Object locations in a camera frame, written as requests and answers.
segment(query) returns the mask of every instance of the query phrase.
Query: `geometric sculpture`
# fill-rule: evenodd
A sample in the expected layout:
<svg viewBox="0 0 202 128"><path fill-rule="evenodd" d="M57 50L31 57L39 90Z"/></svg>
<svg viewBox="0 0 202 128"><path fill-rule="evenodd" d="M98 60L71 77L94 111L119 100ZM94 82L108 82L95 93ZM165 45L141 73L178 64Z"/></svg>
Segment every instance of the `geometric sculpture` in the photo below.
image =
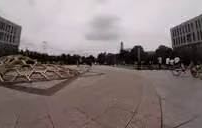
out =
<svg viewBox="0 0 202 128"><path fill-rule="evenodd" d="M34 82L65 79L79 72L62 65L41 64L22 55L0 58L0 82Z"/></svg>

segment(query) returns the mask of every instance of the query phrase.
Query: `person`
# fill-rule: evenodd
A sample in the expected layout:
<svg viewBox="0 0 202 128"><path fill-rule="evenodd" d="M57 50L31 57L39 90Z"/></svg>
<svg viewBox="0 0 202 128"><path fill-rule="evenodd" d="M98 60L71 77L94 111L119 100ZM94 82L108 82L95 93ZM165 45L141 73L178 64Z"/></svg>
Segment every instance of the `person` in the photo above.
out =
<svg viewBox="0 0 202 128"><path fill-rule="evenodd" d="M175 57L174 58L174 63L175 63L175 65L178 65L180 63L180 58L179 57Z"/></svg>
<svg viewBox="0 0 202 128"><path fill-rule="evenodd" d="M158 62L159 62L159 69L161 69L161 66L162 66L162 57L158 57Z"/></svg>
<svg viewBox="0 0 202 128"><path fill-rule="evenodd" d="M170 63L170 66L173 67L174 66L174 59L171 59L169 63Z"/></svg>
<svg viewBox="0 0 202 128"><path fill-rule="evenodd" d="M167 57L166 58L166 67L169 68L169 66L170 66L170 58Z"/></svg>

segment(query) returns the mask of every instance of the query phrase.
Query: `facade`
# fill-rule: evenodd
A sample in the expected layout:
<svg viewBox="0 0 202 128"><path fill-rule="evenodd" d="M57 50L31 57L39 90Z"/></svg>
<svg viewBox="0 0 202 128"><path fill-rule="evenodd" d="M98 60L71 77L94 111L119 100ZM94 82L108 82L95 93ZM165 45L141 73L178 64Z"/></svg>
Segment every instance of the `facade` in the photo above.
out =
<svg viewBox="0 0 202 128"><path fill-rule="evenodd" d="M172 47L180 56L202 59L202 14L170 29Z"/></svg>
<svg viewBox="0 0 202 128"><path fill-rule="evenodd" d="M21 26L0 17L0 57L5 50L18 50Z"/></svg>

